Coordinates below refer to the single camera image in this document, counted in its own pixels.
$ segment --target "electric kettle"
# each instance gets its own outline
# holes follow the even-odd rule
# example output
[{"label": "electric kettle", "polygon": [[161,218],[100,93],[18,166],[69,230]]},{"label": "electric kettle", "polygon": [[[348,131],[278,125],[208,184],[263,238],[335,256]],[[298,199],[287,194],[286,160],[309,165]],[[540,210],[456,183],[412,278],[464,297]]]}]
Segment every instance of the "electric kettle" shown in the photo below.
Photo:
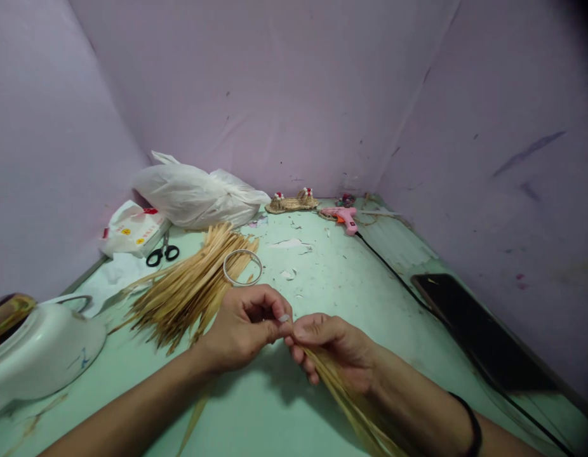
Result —
[{"label": "electric kettle", "polygon": [[91,300],[76,294],[37,305],[23,294],[0,300],[0,411],[13,400],[53,394],[95,360],[105,342],[103,322],[62,304],[80,298]]}]

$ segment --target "white plastic bag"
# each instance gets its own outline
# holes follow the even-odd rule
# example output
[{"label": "white plastic bag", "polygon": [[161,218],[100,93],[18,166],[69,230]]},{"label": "white plastic bag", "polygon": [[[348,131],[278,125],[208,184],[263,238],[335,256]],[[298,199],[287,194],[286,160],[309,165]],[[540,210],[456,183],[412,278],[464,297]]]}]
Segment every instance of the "white plastic bag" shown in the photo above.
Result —
[{"label": "white plastic bag", "polygon": [[169,225],[156,209],[143,209],[131,200],[126,201],[110,218],[101,250],[108,257],[113,257],[114,253],[146,257]]},{"label": "white plastic bag", "polygon": [[222,169],[207,173],[173,156],[154,151],[152,155],[165,165],[141,170],[133,188],[179,227],[201,230],[224,221],[238,227],[271,201],[266,193]]}]

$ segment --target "smartphone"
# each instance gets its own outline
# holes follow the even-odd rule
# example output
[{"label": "smartphone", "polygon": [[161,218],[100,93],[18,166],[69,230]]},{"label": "smartphone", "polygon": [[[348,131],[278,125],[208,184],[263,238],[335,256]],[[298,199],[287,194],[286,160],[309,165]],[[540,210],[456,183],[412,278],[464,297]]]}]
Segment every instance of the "smartphone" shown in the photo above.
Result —
[{"label": "smartphone", "polygon": [[504,390],[559,390],[528,349],[523,349],[451,275],[414,275],[411,282],[428,306],[448,323],[449,332],[468,356],[471,353]]}]

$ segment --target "glue gun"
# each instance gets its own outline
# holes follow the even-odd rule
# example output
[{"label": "glue gun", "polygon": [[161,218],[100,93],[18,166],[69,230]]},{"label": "glue gun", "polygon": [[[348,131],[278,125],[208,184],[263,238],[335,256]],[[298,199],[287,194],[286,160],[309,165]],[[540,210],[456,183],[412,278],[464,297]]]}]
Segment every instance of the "glue gun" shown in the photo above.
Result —
[{"label": "glue gun", "polygon": [[324,208],[321,210],[324,216],[332,216],[337,218],[337,223],[345,224],[347,230],[345,233],[349,236],[353,236],[357,232],[357,225],[353,222],[353,216],[356,215],[357,210],[355,208],[343,208],[341,206],[335,208]]}]

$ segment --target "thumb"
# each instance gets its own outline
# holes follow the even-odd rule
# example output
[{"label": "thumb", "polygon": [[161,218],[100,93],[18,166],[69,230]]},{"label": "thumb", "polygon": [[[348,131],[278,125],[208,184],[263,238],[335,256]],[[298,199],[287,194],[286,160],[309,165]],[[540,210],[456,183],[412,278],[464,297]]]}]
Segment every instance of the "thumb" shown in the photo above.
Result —
[{"label": "thumb", "polygon": [[323,322],[294,325],[294,337],[301,344],[321,346],[343,337],[345,328],[342,323],[341,318],[330,317]]},{"label": "thumb", "polygon": [[284,327],[285,324],[279,325],[279,321],[267,319],[256,324],[252,324],[254,329],[254,341],[257,345],[265,346],[267,344],[273,344],[282,335],[280,328]]}]

